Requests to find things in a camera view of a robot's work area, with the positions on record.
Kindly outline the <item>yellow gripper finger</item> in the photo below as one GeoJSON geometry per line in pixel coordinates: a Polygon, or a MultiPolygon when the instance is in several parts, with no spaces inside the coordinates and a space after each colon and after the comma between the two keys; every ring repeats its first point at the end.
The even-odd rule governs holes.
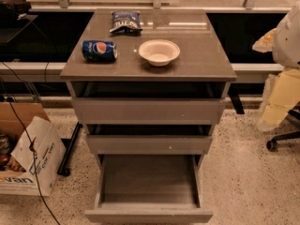
{"type": "Polygon", "coordinates": [[[262,104],[256,127],[260,131],[277,128],[300,102],[300,70],[286,68],[278,75],[270,74],[264,84],[262,104]]]}
{"type": "Polygon", "coordinates": [[[274,36],[277,32],[277,29],[271,29],[262,37],[260,37],[253,45],[252,50],[259,53],[268,53],[272,51],[274,36]]]}

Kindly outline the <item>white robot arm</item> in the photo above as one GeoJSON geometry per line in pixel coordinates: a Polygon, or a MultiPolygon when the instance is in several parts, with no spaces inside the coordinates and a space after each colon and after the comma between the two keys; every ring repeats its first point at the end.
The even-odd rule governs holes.
{"type": "Polygon", "coordinates": [[[256,127],[261,131],[277,128],[300,102],[300,3],[253,45],[256,52],[271,52],[273,60],[284,66],[277,75],[265,81],[260,115],[256,127]]]}

